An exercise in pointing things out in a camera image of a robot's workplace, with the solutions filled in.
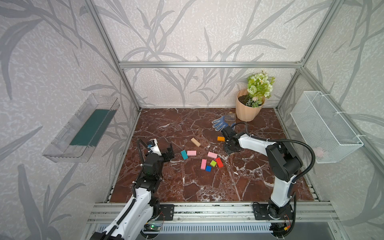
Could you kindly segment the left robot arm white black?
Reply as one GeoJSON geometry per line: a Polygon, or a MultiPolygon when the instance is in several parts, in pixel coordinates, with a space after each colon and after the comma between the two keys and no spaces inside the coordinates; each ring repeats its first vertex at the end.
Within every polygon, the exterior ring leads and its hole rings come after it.
{"type": "Polygon", "coordinates": [[[162,152],[157,139],[146,144],[138,140],[137,144],[142,169],[133,182],[133,195],[105,230],[93,233],[92,240],[135,240],[145,224],[160,215],[160,202],[155,193],[163,179],[164,163],[175,157],[173,147],[162,152]]]}

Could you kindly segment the red block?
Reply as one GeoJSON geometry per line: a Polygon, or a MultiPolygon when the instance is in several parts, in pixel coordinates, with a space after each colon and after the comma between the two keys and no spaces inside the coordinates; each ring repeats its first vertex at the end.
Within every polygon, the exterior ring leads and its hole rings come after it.
{"type": "Polygon", "coordinates": [[[217,163],[218,168],[222,168],[224,166],[224,164],[220,158],[216,158],[215,161],[217,163]]]}

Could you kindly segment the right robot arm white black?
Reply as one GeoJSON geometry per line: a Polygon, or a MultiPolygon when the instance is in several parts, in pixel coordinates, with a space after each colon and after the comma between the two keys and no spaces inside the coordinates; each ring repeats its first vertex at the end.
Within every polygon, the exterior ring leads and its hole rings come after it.
{"type": "Polygon", "coordinates": [[[267,156],[275,175],[275,181],[273,192],[265,210],[270,219],[279,220],[290,210],[293,186],[298,179],[313,168],[316,162],[316,154],[308,144],[300,141],[272,140],[250,134],[247,123],[243,122],[243,124],[245,125],[245,131],[242,133],[237,133],[231,126],[221,129],[221,134],[225,138],[225,152],[230,155],[242,150],[252,150],[267,156]],[[293,144],[305,147],[311,154],[311,162],[302,172],[300,172],[300,169],[303,162],[293,144]]]}

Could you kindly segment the natural wood block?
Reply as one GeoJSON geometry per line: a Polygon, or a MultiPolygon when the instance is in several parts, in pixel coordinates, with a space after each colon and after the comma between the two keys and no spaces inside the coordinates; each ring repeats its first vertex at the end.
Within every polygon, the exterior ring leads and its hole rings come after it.
{"type": "Polygon", "coordinates": [[[195,138],[191,138],[191,142],[196,146],[196,147],[200,147],[201,146],[201,143],[199,141],[197,141],[195,138]]]}

